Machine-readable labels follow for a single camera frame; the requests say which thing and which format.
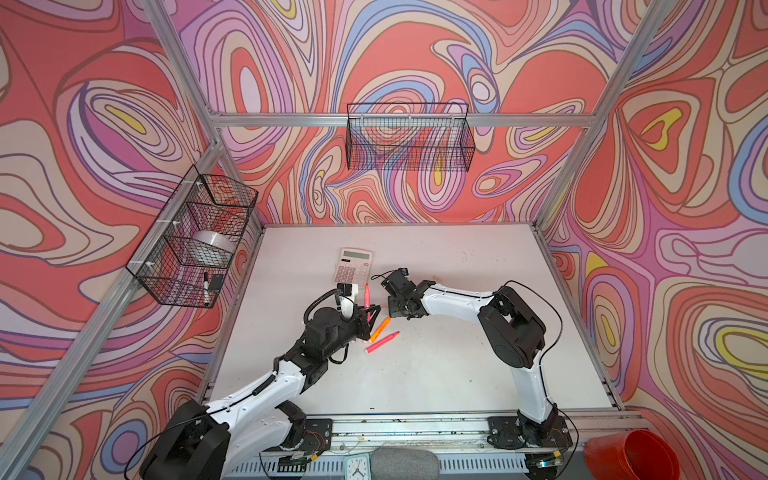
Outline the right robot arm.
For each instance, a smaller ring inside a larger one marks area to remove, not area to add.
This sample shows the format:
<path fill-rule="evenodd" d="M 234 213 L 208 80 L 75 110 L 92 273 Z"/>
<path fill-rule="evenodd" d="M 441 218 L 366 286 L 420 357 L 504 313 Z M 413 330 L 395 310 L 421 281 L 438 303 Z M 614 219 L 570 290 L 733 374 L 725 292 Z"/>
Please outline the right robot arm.
<path fill-rule="evenodd" d="M 405 269 L 388 272 L 382 280 L 393 318 L 446 316 L 479 324 L 493 353 L 511 368 L 520 398 L 521 426 L 544 436 L 551 431 L 559 413 L 547 393 L 541 366 L 547 352 L 547 328 L 515 290 L 521 285 L 509 280 L 492 292 L 471 292 L 431 280 L 416 284 Z"/>

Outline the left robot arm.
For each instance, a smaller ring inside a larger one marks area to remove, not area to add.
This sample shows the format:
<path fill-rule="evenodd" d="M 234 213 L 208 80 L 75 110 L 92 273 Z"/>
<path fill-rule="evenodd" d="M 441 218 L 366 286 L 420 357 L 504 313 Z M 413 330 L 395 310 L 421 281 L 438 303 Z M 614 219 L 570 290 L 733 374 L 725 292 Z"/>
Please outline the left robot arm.
<path fill-rule="evenodd" d="M 240 390 L 203 405 L 191 400 L 145 444 L 143 479 L 219 479 L 251 457 L 275 450 L 309 462 L 330 446 L 329 420 L 313 422 L 294 400 L 334 364 L 334 354 L 368 340 L 378 305 L 348 314 L 310 305 L 304 330 L 272 369 Z"/>

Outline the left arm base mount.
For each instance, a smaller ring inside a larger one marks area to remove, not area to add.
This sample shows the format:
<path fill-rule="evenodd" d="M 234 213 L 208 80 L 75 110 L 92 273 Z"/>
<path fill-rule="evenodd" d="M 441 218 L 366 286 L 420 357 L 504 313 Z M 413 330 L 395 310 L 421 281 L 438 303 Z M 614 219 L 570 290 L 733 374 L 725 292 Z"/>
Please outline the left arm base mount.
<path fill-rule="evenodd" d="M 286 439 L 267 452 L 308 452 L 322 453 L 331 446 L 333 420 L 331 418 L 309 418 L 291 423 Z"/>

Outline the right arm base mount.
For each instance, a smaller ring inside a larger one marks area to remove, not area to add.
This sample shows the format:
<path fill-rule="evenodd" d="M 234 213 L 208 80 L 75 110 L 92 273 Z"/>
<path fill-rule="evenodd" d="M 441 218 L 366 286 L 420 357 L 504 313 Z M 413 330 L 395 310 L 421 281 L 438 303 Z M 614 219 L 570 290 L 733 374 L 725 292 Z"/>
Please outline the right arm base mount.
<path fill-rule="evenodd" d="M 496 449 L 532 448 L 564 451 L 573 446 L 570 430 L 562 415 L 554 419 L 551 428 L 547 431 L 537 424 L 520 420 L 517 416 L 491 416 L 487 421 L 489 429 L 487 442 Z"/>

